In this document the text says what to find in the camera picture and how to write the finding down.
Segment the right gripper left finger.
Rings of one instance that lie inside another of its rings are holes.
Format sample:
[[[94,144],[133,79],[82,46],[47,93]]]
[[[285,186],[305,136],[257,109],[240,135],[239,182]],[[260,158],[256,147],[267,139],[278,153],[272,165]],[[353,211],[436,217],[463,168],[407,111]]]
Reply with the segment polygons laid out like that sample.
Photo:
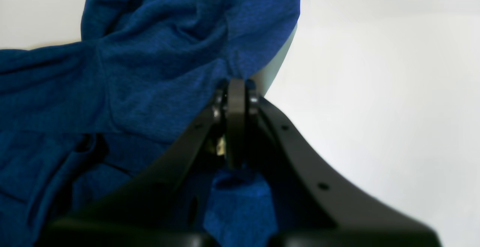
[[[217,170],[241,169],[247,88],[222,83],[211,102],[148,168],[103,199],[57,219],[38,247],[214,247],[203,218]]]

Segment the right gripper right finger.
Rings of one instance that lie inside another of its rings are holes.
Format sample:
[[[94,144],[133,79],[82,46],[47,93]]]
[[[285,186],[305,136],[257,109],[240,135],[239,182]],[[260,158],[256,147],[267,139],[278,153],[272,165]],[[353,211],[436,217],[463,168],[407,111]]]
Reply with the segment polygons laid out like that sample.
[[[246,84],[248,161],[266,179],[278,232],[270,247],[439,247],[427,225],[345,179],[288,117]]]

